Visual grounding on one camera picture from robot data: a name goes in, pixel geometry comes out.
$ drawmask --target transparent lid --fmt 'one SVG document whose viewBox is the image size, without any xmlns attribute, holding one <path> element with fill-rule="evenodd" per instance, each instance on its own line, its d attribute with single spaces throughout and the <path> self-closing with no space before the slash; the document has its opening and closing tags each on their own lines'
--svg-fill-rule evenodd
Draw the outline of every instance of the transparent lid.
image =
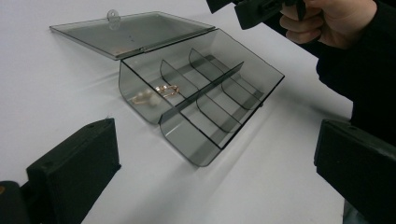
<svg viewBox="0 0 396 224">
<path fill-rule="evenodd" d="M 113 60 L 203 34 L 213 26 L 162 12 L 119 17 L 110 10 L 107 19 L 51 26 L 50 29 Z"/>
</svg>

